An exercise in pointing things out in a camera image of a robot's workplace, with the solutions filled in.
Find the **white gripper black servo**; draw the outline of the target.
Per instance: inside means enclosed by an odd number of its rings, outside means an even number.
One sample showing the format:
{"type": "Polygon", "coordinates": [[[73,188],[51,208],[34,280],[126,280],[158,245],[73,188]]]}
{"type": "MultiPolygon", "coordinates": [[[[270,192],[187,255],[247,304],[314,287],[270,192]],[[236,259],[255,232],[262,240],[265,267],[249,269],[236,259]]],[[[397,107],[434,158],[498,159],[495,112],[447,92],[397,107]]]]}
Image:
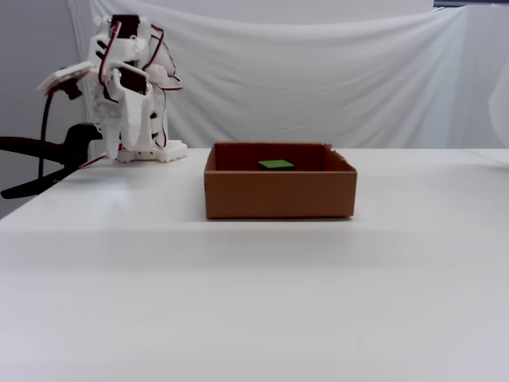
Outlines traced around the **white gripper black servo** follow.
{"type": "Polygon", "coordinates": [[[103,136],[110,159],[118,157],[119,136],[127,150],[150,151],[152,148],[150,115],[154,111],[154,101],[153,94],[148,93],[148,81],[149,76],[138,68],[128,64],[112,65],[103,81],[106,99],[102,95],[92,97],[93,121],[103,136]],[[118,103],[111,101],[121,99],[122,111],[118,103]]]}

